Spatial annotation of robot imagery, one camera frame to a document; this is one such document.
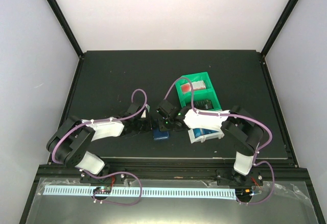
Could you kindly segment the blue card holder wallet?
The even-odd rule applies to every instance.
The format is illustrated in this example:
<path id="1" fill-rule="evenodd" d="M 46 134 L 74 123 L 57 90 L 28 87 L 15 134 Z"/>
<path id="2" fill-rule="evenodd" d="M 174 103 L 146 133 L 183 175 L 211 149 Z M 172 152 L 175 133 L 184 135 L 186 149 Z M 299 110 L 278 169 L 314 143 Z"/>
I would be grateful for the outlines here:
<path id="1" fill-rule="evenodd" d="M 153 130 L 153 139 L 154 139 L 154 141 L 167 140 L 167 139 L 169 139 L 169 132 L 168 131 L 161 132 L 159 129 L 154 129 Z"/>

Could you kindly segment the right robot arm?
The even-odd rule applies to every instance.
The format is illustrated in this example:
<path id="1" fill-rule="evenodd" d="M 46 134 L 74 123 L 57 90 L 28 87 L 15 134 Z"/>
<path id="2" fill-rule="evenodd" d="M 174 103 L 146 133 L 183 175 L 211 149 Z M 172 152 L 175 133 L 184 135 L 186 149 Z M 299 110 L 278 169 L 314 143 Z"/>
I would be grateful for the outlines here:
<path id="1" fill-rule="evenodd" d="M 219 139 L 227 137 L 236 150 L 233 170 L 227 178 L 238 186 L 250 180 L 250 171 L 264 130 L 254 119 L 248 117 L 244 109 L 238 106 L 225 111 L 200 110 L 191 106 L 179 109 L 164 99 L 159 103 L 156 112 L 160 115 L 160 131 L 205 129 L 218 132 Z"/>

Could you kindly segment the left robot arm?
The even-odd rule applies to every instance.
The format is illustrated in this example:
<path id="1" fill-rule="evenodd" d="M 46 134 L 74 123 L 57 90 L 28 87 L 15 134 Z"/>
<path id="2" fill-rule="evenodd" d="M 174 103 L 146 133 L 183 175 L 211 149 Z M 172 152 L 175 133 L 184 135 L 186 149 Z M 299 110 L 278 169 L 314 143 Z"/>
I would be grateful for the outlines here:
<path id="1" fill-rule="evenodd" d="M 91 173 L 99 183 L 109 179 L 110 171 L 105 162 L 87 149 L 91 142 L 108 137 L 125 137 L 151 130 L 150 106 L 131 103 L 119 117 L 100 120 L 81 120 L 69 117 L 46 145 L 56 163 Z"/>

